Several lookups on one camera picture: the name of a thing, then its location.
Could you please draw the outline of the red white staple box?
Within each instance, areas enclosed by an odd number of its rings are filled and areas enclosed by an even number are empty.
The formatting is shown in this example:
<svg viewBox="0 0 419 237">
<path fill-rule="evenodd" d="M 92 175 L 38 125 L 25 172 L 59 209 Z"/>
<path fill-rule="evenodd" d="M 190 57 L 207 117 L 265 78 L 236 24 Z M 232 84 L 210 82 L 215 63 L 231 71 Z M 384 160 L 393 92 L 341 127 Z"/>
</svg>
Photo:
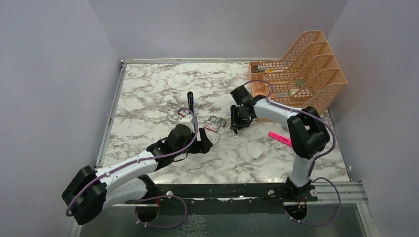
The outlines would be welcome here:
<svg viewBox="0 0 419 237">
<path fill-rule="evenodd" d="M 207 120 L 205 121 L 204 128 L 209 131 L 217 133 L 219 129 L 219 125 Z"/>
</svg>

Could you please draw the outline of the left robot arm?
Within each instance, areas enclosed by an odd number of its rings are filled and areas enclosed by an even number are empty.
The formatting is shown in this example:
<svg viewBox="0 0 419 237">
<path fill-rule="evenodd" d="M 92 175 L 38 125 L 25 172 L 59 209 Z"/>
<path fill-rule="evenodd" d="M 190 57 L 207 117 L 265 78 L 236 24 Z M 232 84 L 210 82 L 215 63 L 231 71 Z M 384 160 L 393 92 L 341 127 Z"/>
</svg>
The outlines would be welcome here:
<svg viewBox="0 0 419 237">
<path fill-rule="evenodd" d="M 179 124 L 167 137 L 116 166 L 98 170 L 85 166 L 61 195 L 67 206 L 65 214 L 83 225 L 112 205 L 132 200 L 151 202 L 159 192 L 150 173 L 172 164 L 179 155 L 205 154 L 212 147 L 203 128 L 194 130 Z"/>
</svg>

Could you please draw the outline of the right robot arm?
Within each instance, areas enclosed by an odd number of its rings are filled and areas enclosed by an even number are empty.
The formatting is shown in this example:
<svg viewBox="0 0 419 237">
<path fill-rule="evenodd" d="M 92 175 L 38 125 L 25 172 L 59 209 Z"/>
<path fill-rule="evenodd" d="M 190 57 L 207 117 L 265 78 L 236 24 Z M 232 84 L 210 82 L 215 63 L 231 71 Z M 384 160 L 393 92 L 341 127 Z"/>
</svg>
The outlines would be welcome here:
<svg viewBox="0 0 419 237">
<path fill-rule="evenodd" d="M 310 183 L 314 161 L 320 156 L 330 140 L 326 124 L 314 107 L 292 108 L 270 101 L 263 95 L 253 97 L 242 85 L 231 91 L 235 101 L 230 107 L 230 129 L 234 137 L 239 130 L 247 128 L 254 119 L 267 119 L 287 128 L 295 160 L 291 174 L 286 180 L 286 197 L 297 201 L 305 194 L 304 187 Z"/>
</svg>

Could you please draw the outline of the blue stapler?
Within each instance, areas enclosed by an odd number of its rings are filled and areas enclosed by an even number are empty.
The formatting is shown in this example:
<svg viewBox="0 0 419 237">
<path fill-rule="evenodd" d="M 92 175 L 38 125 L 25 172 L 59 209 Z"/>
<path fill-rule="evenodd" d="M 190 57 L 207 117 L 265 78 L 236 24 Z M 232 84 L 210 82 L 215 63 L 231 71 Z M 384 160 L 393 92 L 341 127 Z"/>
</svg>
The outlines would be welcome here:
<svg viewBox="0 0 419 237">
<path fill-rule="evenodd" d="M 188 109 L 193 113 L 194 112 L 194 95 L 192 91 L 187 92 L 187 102 L 188 102 Z"/>
</svg>

